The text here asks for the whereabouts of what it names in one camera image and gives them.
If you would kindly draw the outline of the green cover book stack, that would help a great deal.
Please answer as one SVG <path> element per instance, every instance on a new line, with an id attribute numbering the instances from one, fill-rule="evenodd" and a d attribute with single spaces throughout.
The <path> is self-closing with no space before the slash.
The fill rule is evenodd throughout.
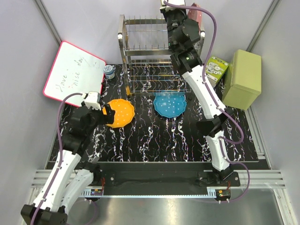
<path id="1" fill-rule="evenodd" d="M 206 65 L 205 73 L 213 88 L 221 80 L 228 67 L 228 62 L 215 56 L 210 57 Z"/>

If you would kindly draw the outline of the small blue patterned jar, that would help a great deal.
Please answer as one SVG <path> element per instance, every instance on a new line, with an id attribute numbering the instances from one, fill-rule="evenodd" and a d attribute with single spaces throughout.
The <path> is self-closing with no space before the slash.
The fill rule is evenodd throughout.
<path id="1" fill-rule="evenodd" d="M 103 68 L 103 72 L 106 79 L 113 79 L 115 77 L 115 66 L 105 65 Z"/>

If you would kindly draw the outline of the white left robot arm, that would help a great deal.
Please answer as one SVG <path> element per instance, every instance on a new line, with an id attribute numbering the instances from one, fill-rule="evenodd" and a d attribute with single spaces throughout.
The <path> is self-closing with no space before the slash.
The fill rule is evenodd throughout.
<path id="1" fill-rule="evenodd" d="M 87 162 L 73 180 L 70 176 L 90 144 L 90 136 L 98 125 L 112 124 L 115 111 L 82 106 L 74 109 L 63 135 L 59 134 L 60 151 L 53 169 L 37 198 L 26 204 L 21 216 L 28 225 L 65 225 L 68 214 L 84 189 L 101 181 L 96 161 Z"/>

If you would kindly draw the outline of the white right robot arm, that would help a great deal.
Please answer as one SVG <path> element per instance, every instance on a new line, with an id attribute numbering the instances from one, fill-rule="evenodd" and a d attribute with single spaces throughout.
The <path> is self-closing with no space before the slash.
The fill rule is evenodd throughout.
<path id="1" fill-rule="evenodd" d="M 204 119 L 197 122 L 197 128 L 205 136 L 210 148 L 214 183 L 223 186 L 229 181 L 233 170 L 225 152 L 222 125 L 233 111 L 227 109 L 218 98 L 194 47 L 200 41 L 198 22 L 188 17 L 183 4 L 171 7 L 163 2 L 160 12 L 167 23 L 172 65 L 187 81 L 204 112 Z"/>

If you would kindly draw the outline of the pink polka dot plate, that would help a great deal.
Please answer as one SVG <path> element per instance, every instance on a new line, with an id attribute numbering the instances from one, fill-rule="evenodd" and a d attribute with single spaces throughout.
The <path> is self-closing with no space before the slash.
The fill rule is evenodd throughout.
<path id="1" fill-rule="evenodd" d="M 202 23 L 202 12 L 195 10 L 195 9 L 190 9 L 187 14 L 189 19 L 192 19 L 198 23 L 199 29 L 201 29 L 201 23 Z"/>

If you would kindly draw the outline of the pink framed whiteboard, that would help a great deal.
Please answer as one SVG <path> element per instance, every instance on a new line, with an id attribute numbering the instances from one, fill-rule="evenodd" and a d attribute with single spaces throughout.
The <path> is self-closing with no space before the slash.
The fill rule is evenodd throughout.
<path id="1" fill-rule="evenodd" d="M 62 101 L 73 93 L 102 92 L 103 68 L 101 58 L 67 42 L 60 44 L 43 94 Z"/>

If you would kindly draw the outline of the black marble pattern mat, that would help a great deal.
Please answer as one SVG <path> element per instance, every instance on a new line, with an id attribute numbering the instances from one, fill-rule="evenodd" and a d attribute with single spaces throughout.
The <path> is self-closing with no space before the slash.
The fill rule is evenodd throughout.
<path id="1" fill-rule="evenodd" d="M 113 99 L 126 99 L 122 65 L 114 65 L 115 78 L 104 81 L 102 99 L 108 103 Z M 155 89 L 188 90 L 184 81 L 173 74 L 172 67 L 132 67 L 130 75 L 144 78 L 135 84 L 145 92 Z M 130 98 L 135 108 L 133 120 L 122 128 L 100 125 L 92 133 L 90 144 L 82 156 L 81 163 L 99 157 L 98 162 L 209 162 L 210 149 L 205 137 L 196 127 L 203 118 L 203 110 L 198 100 L 186 95 L 187 107 L 177 118 L 164 118 L 153 106 L 155 96 L 136 95 Z M 231 161 L 258 162 L 254 135 L 250 131 L 245 111 L 234 109 L 234 119 L 243 130 L 241 144 L 226 144 Z"/>

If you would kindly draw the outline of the green storage box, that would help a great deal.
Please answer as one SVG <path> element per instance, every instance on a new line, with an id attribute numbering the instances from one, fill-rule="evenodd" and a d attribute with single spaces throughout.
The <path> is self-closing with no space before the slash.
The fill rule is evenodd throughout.
<path id="1" fill-rule="evenodd" d="M 244 50 L 237 50 L 225 75 L 223 104 L 247 110 L 261 92 L 261 56 Z"/>

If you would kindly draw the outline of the stainless steel dish rack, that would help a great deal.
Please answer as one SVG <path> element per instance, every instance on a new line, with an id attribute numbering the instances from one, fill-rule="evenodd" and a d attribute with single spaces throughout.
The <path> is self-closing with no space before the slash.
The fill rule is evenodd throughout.
<path id="1" fill-rule="evenodd" d="M 191 92 L 190 86 L 172 66 L 163 17 L 147 19 L 120 15 L 117 37 L 127 97 Z"/>

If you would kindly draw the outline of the orange polka dot plate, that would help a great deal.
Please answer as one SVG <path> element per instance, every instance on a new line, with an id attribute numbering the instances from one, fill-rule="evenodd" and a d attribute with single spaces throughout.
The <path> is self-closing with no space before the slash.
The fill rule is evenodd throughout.
<path id="1" fill-rule="evenodd" d="M 111 128 L 123 128 L 129 124 L 135 116 L 134 106 L 127 100 L 114 99 L 108 103 L 115 111 L 113 124 L 107 124 Z"/>

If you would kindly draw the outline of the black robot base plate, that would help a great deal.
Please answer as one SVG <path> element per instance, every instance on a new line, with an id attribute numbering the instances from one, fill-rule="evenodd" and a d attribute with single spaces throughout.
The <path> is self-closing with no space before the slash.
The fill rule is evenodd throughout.
<path id="1" fill-rule="evenodd" d="M 224 180 L 208 162 L 100 163 L 104 189 L 125 188 L 237 188 L 240 178 L 233 172 Z"/>

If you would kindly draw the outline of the blue polka dot plate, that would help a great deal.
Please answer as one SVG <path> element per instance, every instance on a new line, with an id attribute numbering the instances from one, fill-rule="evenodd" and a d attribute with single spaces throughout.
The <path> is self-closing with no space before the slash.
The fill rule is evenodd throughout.
<path id="1" fill-rule="evenodd" d="M 187 102 L 185 95 L 167 92 L 157 95 L 153 101 L 155 111 L 165 118 L 176 118 L 185 112 Z"/>

